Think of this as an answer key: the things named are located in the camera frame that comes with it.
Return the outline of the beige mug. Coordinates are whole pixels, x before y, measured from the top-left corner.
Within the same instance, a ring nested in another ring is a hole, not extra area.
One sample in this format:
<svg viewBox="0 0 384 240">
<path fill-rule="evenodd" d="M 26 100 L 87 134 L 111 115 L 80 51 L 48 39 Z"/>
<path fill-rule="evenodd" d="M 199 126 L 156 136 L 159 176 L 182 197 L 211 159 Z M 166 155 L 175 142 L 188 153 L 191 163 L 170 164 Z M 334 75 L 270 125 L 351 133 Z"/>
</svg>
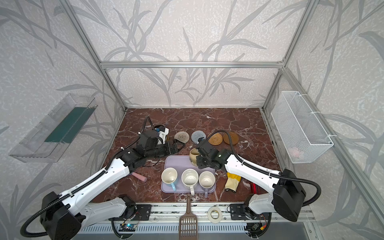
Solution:
<svg viewBox="0 0 384 240">
<path fill-rule="evenodd" d="M 196 148 L 190 150 L 189 159 L 193 166 L 197 167 L 197 157 L 200 155 L 199 151 Z"/>
</svg>

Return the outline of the dark brown coaster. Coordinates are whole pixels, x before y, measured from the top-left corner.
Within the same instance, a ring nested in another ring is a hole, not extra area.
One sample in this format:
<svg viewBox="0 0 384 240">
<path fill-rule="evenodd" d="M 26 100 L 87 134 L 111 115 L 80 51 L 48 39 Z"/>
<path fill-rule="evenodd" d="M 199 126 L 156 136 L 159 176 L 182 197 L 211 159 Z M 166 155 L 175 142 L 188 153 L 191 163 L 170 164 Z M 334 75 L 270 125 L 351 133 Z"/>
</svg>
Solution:
<svg viewBox="0 0 384 240">
<path fill-rule="evenodd" d="M 223 134 L 223 141 L 227 144 L 227 145 L 230 145 L 230 140 L 232 141 L 232 144 L 233 145 L 236 145 L 238 142 L 239 142 L 239 136 L 238 134 L 236 134 L 235 132 L 229 132 L 229 135 L 231 138 L 229 138 L 229 136 L 227 134 Z"/>
</svg>

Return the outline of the white woven coaster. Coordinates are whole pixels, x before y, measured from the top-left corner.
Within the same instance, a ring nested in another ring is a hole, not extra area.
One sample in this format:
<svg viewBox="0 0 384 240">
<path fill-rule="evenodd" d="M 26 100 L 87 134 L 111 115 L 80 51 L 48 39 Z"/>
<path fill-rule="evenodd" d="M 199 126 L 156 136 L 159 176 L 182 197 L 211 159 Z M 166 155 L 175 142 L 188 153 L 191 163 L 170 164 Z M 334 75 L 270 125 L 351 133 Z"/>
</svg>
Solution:
<svg viewBox="0 0 384 240">
<path fill-rule="evenodd" d="M 190 135 L 187 132 L 180 131 L 175 134 L 174 139 L 186 144 L 190 139 Z"/>
</svg>

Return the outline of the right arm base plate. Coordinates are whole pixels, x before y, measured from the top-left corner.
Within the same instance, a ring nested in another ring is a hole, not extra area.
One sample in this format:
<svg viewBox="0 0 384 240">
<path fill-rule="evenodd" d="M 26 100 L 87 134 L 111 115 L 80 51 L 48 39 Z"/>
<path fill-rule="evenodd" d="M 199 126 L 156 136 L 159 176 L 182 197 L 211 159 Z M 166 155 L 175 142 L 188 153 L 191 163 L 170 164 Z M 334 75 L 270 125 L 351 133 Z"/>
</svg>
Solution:
<svg viewBox="0 0 384 240">
<path fill-rule="evenodd" d="M 245 211 L 243 204 L 230 204 L 228 212 L 231 215 L 231 220 L 240 221 L 240 220 L 249 220 Z"/>
</svg>

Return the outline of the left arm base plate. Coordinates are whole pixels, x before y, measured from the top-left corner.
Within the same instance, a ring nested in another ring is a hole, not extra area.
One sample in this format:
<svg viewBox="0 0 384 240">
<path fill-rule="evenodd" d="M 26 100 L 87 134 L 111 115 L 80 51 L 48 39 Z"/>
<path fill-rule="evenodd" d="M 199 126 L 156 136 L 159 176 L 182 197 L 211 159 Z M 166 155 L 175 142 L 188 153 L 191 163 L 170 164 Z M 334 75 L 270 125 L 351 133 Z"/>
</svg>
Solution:
<svg viewBox="0 0 384 240">
<path fill-rule="evenodd" d="M 124 211 L 119 221 L 148 221 L 152 205 L 131 205 Z"/>
</svg>

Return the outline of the grey round coaster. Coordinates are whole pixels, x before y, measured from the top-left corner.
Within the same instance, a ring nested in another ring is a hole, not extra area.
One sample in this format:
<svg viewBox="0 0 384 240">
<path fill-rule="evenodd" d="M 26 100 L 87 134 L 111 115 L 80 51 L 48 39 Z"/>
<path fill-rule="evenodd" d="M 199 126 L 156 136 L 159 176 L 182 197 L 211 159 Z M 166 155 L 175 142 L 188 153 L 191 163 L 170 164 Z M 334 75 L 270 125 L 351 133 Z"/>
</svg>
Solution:
<svg viewBox="0 0 384 240">
<path fill-rule="evenodd" d="M 206 139 L 206 134 L 203 131 L 200 131 L 200 130 L 194 131 L 191 134 L 191 140 L 193 141 L 193 143 L 198 144 L 199 143 L 199 139 Z"/>
</svg>

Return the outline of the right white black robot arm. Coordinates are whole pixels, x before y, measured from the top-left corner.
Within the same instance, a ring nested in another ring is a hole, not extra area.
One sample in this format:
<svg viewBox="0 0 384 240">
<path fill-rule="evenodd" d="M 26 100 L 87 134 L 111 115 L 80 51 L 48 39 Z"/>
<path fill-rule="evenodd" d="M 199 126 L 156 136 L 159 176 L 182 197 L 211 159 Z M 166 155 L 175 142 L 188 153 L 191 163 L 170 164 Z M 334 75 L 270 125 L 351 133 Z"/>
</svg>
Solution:
<svg viewBox="0 0 384 240">
<path fill-rule="evenodd" d="M 201 138 L 197 145 L 199 169 L 224 168 L 227 173 L 246 179 L 266 191 L 253 195 L 246 201 L 246 207 L 255 214 L 278 213 L 291 222 L 298 220 L 302 207 L 315 202 L 322 189 L 316 182 L 297 178 L 284 169 L 283 172 L 267 169 L 238 156 L 234 151 L 217 150 L 209 141 Z"/>
</svg>

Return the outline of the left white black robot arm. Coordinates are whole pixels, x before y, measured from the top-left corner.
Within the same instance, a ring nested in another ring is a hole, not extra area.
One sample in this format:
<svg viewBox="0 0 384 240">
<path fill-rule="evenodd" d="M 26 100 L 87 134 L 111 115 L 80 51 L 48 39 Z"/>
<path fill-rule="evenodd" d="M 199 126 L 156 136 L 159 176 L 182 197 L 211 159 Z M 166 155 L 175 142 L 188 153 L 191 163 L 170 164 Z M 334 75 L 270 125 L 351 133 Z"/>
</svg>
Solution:
<svg viewBox="0 0 384 240">
<path fill-rule="evenodd" d="M 167 135 L 167 128 L 142 131 L 132 144 L 117 152 L 97 173 L 61 194 L 51 192 L 46 195 L 41 210 L 21 226 L 21 236 L 70 240 L 89 225 L 122 217 L 131 205 L 127 196 L 96 204 L 94 209 L 88 204 L 109 186 L 143 167 L 147 159 L 168 157 L 185 147 L 179 140 L 168 141 Z"/>
</svg>

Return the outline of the tan wicker coaster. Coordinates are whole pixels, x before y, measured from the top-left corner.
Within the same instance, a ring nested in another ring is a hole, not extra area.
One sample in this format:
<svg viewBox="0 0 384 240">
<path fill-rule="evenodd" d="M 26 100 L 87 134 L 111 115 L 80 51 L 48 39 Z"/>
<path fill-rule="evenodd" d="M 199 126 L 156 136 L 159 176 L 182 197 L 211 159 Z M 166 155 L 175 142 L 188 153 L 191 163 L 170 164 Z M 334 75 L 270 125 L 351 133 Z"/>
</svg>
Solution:
<svg viewBox="0 0 384 240">
<path fill-rule="evenodd" d="M 216 133 L 210 137 L 208 142 L 213 146 L 218 146 L 223 142 L 223 136 L 221 133 Z"/>
</svg>

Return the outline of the white mug blue handle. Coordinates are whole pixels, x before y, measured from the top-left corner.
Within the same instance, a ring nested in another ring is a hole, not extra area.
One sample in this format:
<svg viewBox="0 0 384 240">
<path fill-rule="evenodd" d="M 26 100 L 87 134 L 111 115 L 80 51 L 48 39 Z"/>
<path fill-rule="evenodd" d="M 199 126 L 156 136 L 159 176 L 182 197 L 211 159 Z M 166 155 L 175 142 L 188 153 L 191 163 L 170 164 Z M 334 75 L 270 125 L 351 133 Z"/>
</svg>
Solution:
<svg viewBox="0 0 384 240">
<path fill-rule="evenodd" d="M 166 184 L 167 186 L 171 187 L 172 190 L 175 192 L 177 179 L 178 179 L 178 172 L 174 168 L 166 168 L 161 175 L 162 182 Z"/>
</svg>

